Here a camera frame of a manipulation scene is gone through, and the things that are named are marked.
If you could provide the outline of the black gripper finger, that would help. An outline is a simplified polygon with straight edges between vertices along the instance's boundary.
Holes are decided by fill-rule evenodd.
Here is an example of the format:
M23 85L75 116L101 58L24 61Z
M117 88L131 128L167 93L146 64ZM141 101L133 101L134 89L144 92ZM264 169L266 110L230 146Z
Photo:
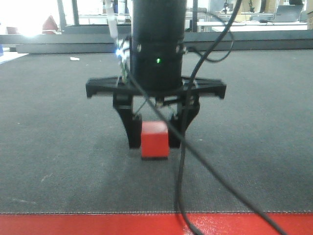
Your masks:
M141 146L142 117L133 112L132 95L114 95L113 107L118 112L124 125L130 149Z
M185 97L182 97L183 101L179 102L177 105L177 114L172 114L170 118L170 123L178 130L180 133L182 133L182 124L183 124L183 116L186 111L186 105L185 105ZM193 121L193 119L198 115L200 110L200 103L199 103L199 97L193 96L191 98L191 104L189 105L186 123L183 126L184 130L186 131L190 123ZM180 147L180 140L174 135L174 133L169 130L169 147L170 148L179 148Z

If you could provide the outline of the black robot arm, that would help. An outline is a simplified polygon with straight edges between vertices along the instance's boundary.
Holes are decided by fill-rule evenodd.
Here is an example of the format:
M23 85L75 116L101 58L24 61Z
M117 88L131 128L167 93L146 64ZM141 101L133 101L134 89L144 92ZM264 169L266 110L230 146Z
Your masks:
M110 94L118 112L129 148L138 149L143 139L142 117L133 112L135 96L153 97L161 105L176 104L178 112L169 119L171 148L180 146L176 133L186 130L200 110L199 97L224 98L226 84L216 79L182 76L184 48L184 0L135 0L132 7L130 64L121 62L122 76L91 78L87 97Z

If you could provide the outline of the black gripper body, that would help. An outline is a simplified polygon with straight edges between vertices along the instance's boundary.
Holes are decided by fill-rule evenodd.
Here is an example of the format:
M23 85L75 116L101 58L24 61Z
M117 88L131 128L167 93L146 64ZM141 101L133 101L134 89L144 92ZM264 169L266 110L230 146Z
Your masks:
M135 96L155 98L162 106L183 104L187 95L191 104L197 104L199 96L225 97L226 84L221 80L181 74L182 44L119 41L115 52L121 74L89 79L87 98L112 95L114 107L131 108Z

